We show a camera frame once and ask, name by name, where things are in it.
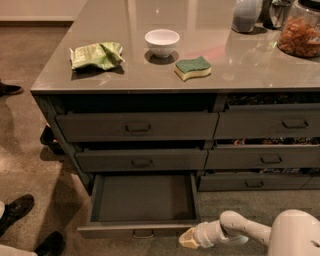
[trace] small white bowl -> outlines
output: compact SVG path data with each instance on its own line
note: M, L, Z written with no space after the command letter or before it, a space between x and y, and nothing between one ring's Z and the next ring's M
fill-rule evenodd
M145 35L149 50L158 58L167 58L180 40L178 33L168 29L156 29Z

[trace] shoe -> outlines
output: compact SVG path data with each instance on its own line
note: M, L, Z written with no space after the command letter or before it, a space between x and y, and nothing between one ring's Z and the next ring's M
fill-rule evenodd
M64 250L63 236L55 231L51 233L34 251L38 256L60 256Z
M5 205L3 216L0 218L0 237L17 220L26 216L33 206L34 198L30 194L16 199L9 205Z
M23 88L18 85L4 84L0 80L0 96L2 95L14 95L23 92Z

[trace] drawer pull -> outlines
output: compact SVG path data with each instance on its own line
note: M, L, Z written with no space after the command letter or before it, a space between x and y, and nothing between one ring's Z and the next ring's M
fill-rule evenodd
M246 181L246 186L248 188L261 188L263 187L263 182L261 180L250 180Z
M137 236L137 235L136 235L136 232L133 231L133 237L134 237L135 239L150 239L150 238L154 237L154 234L153 234L153 231L152 231L152 232L151 232L151 235L149 235L149 236Z
M144 134L144 133L148 133L151 131L151 125L148 124L148 125L129 125L127 124L126 125L126 131L128 133L131 133L131 134Z
M152 160L132 160L131 165L135 168L146 168L152 166L153 162Z
M261 162L264 164L280 164L282 163L282 158L280 156L277 157L260 157Z
M282 121L282 125L287 129L305 129L309 126L306 121L301 120Z

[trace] glass jar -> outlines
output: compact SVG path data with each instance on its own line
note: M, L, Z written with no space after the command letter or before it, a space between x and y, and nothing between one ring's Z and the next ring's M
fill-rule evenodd
M283 52L303 58L320 56L320 3L296 0L278 40Z

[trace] green sponge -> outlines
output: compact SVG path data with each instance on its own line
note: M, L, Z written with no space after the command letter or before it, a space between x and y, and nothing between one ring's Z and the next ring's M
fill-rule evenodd
M211 73L211 64L202 56L197 59L179 60L175 70L177 75L185 81L192 77L204 77Z

